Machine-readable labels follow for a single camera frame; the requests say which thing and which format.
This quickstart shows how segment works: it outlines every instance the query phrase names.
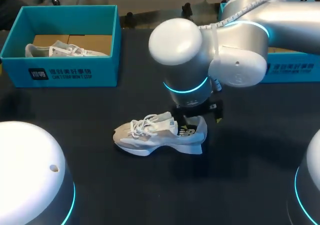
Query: white cable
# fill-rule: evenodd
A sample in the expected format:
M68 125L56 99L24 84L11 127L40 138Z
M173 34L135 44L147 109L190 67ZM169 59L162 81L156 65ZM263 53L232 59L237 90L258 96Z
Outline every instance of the white cable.
M256 0L252 3L250 3L249 5L247 5L246 7L244 7L241 11L238 11L236 14L234 14L234 15L232 15L222 21L219 21L217 23L199 26L199 29L211 29L212 26L215 26L216 28L221 28L221 27L225 26L226 24L231 23L234 20L237 20L238 18L245 15L246 13L252 11L253 9L255 9L255 8L261 6L262 4L269 2L269 1L271 1L271 0Z

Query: shoelace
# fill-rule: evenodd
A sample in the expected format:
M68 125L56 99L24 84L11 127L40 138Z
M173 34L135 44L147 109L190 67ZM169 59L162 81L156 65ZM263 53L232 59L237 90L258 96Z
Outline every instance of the shoelace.
M89 56L88 54L87 54L87 50L85 50L85 49L83 49L83 48L81 48L81 47L78 47L77 45L74 45L74 44L70 44L71 46L74 46L74 48L72 48L72 47L68 47L68 50L70 51L70 54L72 55L72 56L75 56L75 57L77 57L77 56L81 56L81 57L87 57L87 56Z
M148 131L148 130L155 131L157 129L157 125L154 122L157 121L158 119L156 118L156 119L150 121L155 116L156 116L156 114L150 114L150 115L146 116L143 120L139 120L139 121L132 120L130 122L130 131L128 132L128 134L131 134L132 137L134 137L134 138L138 138L141 135L142 136L143 135L156 136L157 135L156 132Z

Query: open shoe box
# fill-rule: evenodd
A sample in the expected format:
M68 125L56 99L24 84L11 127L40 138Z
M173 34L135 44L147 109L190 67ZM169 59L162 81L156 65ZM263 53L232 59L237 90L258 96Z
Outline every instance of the open shoe box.
M27 44L48 47L57 40L107 56L25 57ZM0 54L18 88L115 87L121 27L115 5L23 7Z

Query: shoe sole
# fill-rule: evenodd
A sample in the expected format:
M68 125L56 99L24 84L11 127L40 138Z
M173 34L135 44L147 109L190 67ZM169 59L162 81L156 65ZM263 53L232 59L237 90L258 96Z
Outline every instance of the shoe sole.
M120 146L117 143L116 143L116 145L119 148L121 148L122 150L126 151L127 153L137 155L137 156L142 156L142 157L146 157L146 156L150 155L154 150L156 150L157 148L163 147L163 146L171 147L171 148L173 148L183 154L192 154L192 155L202 154L201 143L193 144L193 145L164 144L161 146L153 146L148 149L130 149L127 147Z

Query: black tabletop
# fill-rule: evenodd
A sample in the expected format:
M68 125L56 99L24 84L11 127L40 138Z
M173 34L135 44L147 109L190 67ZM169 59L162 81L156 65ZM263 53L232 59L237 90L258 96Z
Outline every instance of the black tabletop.
M15 89L0 76L0 118L42 127L76 186L77 225L287 225L286 197L320 129L320 84L224 87L224 119L205 116L202 155L117 149L113 129L173 102L148 52L151 30L122 30L115 88Z

